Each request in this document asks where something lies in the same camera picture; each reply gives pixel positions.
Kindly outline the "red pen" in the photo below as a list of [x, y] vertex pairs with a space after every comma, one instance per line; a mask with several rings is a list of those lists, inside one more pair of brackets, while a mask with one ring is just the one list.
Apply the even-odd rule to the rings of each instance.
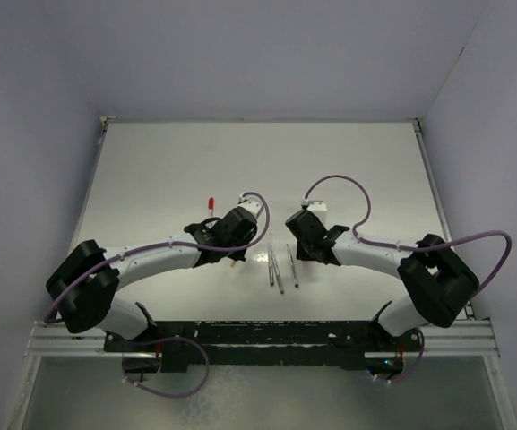
[[212, 219], [214, 216], [214, 198], [210, 197], [208, 200], [208, 219]]

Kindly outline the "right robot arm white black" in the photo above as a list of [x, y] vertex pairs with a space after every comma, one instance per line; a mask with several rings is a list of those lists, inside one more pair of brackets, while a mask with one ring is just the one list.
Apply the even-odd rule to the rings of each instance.
[[326, 228], [319, 217], [301, 209], [285, 222], [297, 240], [297, 258], [336, 266], [354, 266], [377, 271], [401, 281], [402, 299], [386, 304], [370, 328], [371, 343], [390, 350], [401, 335], [426, 324], [448, 328], [478, 291], [478, 277], [452, 249], [424, 252], [441, 245], [441, 237], [427, 234], [417, 247], [382, 248], [354, 237], [350, 228]]

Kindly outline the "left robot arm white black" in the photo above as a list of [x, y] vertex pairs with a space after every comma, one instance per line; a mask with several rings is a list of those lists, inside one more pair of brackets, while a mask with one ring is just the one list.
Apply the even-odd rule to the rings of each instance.
[[46, 289], [57, 300], [57, 311], [67, 330], [81, 333], [92, 328], [115, 333], [136, 351], [155, 342], [156, 323], [146, 308], [116, 297], [131, 284], [167, 271], [194, 269], [228, 257], [243, 261], [245, 251], [232, 247], [248, 245], [255, 237], [263, 206], [246, 200], [218, 218], [211, 227], [205, 221], [184, 227], [171, 237], [171, 247], [148, 245], [102, 248], [94, 240], [78, 244], [47, 280]]

